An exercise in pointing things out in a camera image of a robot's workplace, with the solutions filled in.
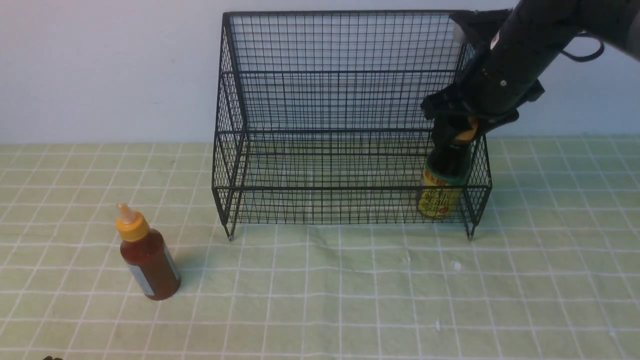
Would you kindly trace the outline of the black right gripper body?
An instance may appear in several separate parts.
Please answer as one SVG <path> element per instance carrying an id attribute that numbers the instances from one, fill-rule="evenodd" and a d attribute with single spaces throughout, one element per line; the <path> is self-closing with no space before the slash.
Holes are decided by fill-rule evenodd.
<path id="1" fill-rule="evenodd" d="M 478 120 L 473 141 L 499 126 L 518 119 L 519 106 L 537 101 L 544 93 L 538 79 L 526 85 L 514 104 L 506 105 L 505 98 L 517 94 L 516 82 L 504 75 L 491 76 L 486 63 L 492 46 L 500 37 L 511 10 L 455 10 L 449 18 L 454 23 L 454 42 L 462 50 L 472 50 L 471 59 L 462 67 L 455 81 L 437 92 L 427 95 L 420 107 L 427 120 L 433 120 L 432 141 L 443 146 L 452 141 L 462 121 L 469 117 Z"/>

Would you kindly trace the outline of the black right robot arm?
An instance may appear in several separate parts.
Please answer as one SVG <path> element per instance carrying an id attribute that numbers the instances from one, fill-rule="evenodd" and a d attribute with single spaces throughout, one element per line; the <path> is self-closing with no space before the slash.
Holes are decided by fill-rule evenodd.
<path id="1" fill-rule="evenodd" d="M 519 118 L 518 109 L 544 89 L 539 77 L 574 38 L 585 34 L 639 57 L 637 0 L 521 0 L 512 9 L 457 10 L 450 19 L 474 55 L 453 84 L 422 102 L 434 121 L 437 147 L 471 129 L 475 137 Z"/>

